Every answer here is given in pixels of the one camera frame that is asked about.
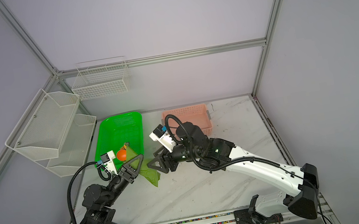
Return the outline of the orange plastic spoon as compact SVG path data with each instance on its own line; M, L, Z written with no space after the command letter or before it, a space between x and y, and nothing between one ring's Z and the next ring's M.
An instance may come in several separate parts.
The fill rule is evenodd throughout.
M127 150L126 149L120 149L117 154L116 154L116 157L118 160L120 161L126 161L127 160Z

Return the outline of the green paper napkin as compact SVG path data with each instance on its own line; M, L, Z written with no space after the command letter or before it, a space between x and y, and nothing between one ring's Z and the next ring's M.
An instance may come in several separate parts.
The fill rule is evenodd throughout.
M137 157L139 154L136 153L130 146L126 147L126 161L129 162L133 158ZM146 180L148 180L152 185L158 187L158 183L160 180L160 174L158 171L154 169L150 169L148 167L148 163L151 159L143 157L142 164L139 170L139 174L143 176Z

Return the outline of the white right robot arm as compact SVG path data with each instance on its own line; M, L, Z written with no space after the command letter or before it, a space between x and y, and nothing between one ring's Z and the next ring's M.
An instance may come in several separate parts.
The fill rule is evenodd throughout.
M185 122L172 132L159 125L149 137L161 144L148 163L161 173L175 172L181 162L193 162L208 172L231 171L263 181L278 189L268 196L256 194L248 214L252 224L265 224L276 214L291 212L314 220L320 213L319 179L312 164L293 166L259 157L233 142L209 138L200 127Z

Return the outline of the bright green plastic basket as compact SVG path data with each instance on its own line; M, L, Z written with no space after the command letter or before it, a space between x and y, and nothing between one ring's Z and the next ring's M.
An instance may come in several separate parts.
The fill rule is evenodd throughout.
M129 142L131 149L138 154L144 154L144 134L142 115L130 112L109 117L101 122L97 137L95 161L108 151L118 150Z

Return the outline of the pink perforated plastic basket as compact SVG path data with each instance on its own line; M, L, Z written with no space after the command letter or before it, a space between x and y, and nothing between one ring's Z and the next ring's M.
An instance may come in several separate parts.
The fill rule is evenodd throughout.
M165 117L169 114L175 115L182 123L191 122L200 127L206 136L212 134L213 125L206 104L196 104L188 107L167 110L162 113L162 124L165 125Z

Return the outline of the white mesh two-tier shelf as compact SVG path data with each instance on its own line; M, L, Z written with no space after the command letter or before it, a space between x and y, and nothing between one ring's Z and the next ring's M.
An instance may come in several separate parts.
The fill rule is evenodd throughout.
M81 98L40 90L7 138L5 146L59 177L84 165L96 117L81 114Z

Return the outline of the aluminium frame post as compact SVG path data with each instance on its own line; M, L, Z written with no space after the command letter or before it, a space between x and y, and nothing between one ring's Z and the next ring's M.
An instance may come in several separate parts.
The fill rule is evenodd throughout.
M253 89L252 89L252 93L251 93L252 97L257 97L257 95L259 93L259 88L260 88L260 85L262 82L262 76L263 76L263 73L264 73L264 70L266 67L267 58L268 58L268 55L270 52L271 44L273 41L275 29L276 29L277 22L278 22L279 13L280 13L280 10L282 7L282 2L283 2L283 0L273 0L273 2L272 2L272 7L271 7L270 16L268 19L268 24L267 24L267 29L266 29L266 35L265 35L266 42L264 43L264 45L262 47L262 52L260 55L259 64L258 64L256 76L255 76L255 81L254 81Z

